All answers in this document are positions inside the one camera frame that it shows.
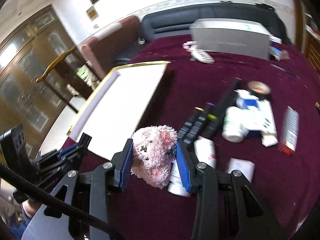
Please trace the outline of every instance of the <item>floor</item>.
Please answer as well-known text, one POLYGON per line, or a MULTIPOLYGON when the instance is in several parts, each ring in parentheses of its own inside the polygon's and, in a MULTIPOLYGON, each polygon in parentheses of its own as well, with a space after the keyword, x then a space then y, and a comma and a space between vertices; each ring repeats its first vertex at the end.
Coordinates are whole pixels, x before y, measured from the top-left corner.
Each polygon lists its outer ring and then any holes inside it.
MULTIPOLYGON (((84 103, 85 99, 80 96, 73 97, 70 100, 70 104, 78 110, 81 108, 81 106, 83 106, 84 103)), ((60 149, 62 147, 63 143, 68 137, 66 133, 68 132, 75 116, 76 113, 72 111, 69 106, 66 106, 63 109, 40 147, 41 155, 50 152, 53 149, 60 149)))

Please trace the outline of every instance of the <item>fuzzy pink cloth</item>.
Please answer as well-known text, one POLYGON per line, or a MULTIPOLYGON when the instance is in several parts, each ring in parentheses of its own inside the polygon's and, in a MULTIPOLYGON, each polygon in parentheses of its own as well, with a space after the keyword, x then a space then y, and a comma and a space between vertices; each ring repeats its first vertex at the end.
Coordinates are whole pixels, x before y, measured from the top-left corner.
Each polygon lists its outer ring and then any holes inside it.
POLYGON ((131 173, 143 178, 153 187, 163 188, 169 183, 172 150, 177 132, 169 126, 141 128, 132 135, 131 173))

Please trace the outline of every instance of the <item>metal bolt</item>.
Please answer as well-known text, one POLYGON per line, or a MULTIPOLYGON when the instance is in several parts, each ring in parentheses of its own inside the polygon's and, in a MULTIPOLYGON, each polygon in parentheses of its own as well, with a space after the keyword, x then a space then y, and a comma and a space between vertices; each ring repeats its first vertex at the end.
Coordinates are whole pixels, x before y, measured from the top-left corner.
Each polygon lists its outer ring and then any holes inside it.
POLYGON ((235 175, 236 177, 240 177, 240 176, 242 176, 242 172, 239 170, 234 170, 233 175, 235 175))
POLYGON ((72 178, 72 177, 74 177, 74 176, 76 176, 77 175, 77 172, 76 171, 69 171, 68 172, 68 177, 69 178, 72 178))
POLYGON ((112 167, 112 163, 104 163, 103 168, 104 169, 110 169, 112 167))
POLYGON ((197 164, 197 167, 198 167, 199 169, 204 169, 204 168, 207 167, 207 164, 205 164, 205 163, 198 163, 198 164, 197 164))

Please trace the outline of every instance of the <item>small white card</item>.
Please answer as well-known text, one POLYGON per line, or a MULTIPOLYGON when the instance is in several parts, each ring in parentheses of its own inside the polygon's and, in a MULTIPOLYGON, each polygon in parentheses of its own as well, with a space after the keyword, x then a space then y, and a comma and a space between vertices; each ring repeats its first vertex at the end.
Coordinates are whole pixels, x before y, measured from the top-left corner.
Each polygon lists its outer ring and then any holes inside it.
POLYGON ((241 171, 247 180, 251 182, 253 177, 254 163, 251 161, 231 158, 228 173, 231 173, 234 170, 241 171))

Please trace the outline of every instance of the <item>stuffed toy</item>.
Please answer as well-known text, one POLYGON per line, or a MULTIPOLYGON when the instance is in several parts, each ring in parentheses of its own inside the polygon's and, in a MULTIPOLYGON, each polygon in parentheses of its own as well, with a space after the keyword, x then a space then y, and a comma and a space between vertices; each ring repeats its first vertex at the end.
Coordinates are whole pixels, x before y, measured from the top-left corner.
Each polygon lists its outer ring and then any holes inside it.
POLYGON ((169 184, 171 162, 175 158, 177 132, 169 126, 151 126, 133 135, 131 173, 153 187, 169 184))

